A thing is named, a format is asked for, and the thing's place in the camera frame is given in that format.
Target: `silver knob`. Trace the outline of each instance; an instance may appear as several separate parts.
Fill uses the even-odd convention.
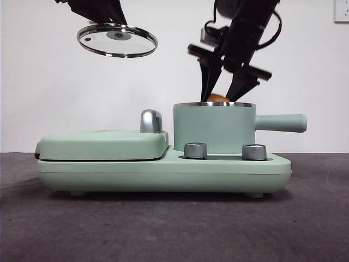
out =
[[[155,110],[143,110],[141,114],[141,133],[156,133],[163,130],[161,114]]]
[[[207,145],[205,143],[186,143],[184,145],[184,156],[186,158],[207,158]]]
[[[242,158],[247,160],[267,160],[266,146],[259,144],[243,145]]]

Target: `gray table surface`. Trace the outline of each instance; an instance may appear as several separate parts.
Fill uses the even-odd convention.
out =
[[[283,191],[92,193],[45,187],[32,154],[1,154],[7,261],[349,261],[349,153],[278,154]]]

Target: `mint green pot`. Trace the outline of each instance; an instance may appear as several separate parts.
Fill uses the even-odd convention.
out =
[[[257,116],[256,105],[233,102],[176,104],[174,149],[188,142],[207,144],[210,154],[241,153],[242,145],[255,143],[256,130],[306,131],[305,115]]]

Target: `kitchen appliance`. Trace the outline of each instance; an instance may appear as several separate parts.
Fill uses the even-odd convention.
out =
[[[306,130],[304,115],[256,116],[256,106],[247,103],[184,103],[174,106],[173,147],[161,120],[145,110],[140,130],[45,136],[35,151],[39,177],[72,195],[240,192],[259,198],[283,189],[291,162],[254,144],[255,130]]]

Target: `wall outlet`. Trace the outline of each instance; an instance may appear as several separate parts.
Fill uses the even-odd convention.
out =
[[[349,22],[349,0],[334,0],[334,22]]]

